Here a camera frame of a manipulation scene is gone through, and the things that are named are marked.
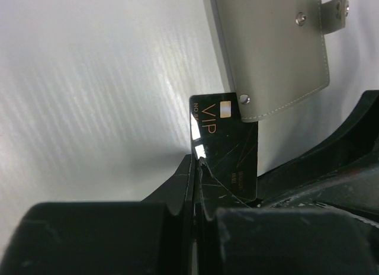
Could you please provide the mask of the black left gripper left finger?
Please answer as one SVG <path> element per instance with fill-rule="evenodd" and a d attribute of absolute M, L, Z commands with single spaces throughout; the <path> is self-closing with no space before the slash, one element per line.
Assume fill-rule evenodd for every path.
<path fill-rule="evenodd" d="M 45 202 L 20 220 L 2 274 L 190 274 L 195 159 L 139 202 Z"/>

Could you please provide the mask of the grey leather card holder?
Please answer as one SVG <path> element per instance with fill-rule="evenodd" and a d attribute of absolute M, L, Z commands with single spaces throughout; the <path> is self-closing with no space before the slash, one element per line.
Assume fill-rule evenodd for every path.
<path fill-rule="evenodd" d="M 348 0 L 210 0 L 241 118 L 280 113 L 330 82 L 325 37 L 343 29 Z"/>

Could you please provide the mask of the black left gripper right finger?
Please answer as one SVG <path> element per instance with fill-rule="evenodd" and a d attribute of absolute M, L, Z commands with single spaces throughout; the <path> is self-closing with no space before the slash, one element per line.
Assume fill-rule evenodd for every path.
<path fill-rule="evenodd" d="M 259 208 L 220 208 L 199 274 L 377 274 L 378 162 L 368 156 Z"/>

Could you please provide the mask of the black VIP credit card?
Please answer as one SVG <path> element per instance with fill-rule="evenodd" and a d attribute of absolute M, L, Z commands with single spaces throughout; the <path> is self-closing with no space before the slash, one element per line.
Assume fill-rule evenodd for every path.
<path fill-rule="evenodd" d="M 191 147 L 201 162 L 204 197 L 256 200 L 257 123 L 242 121 L 234 93 L 193 95 L 189 107 Z"/>

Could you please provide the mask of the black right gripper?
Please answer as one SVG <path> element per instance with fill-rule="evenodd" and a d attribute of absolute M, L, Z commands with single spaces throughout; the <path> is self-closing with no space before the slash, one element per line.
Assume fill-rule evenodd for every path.
<path fill-rule="evenodd" d="M 378 218 L 378 91 L 322 143 L 258 178 L 260 207 L 318 206 Z"/>

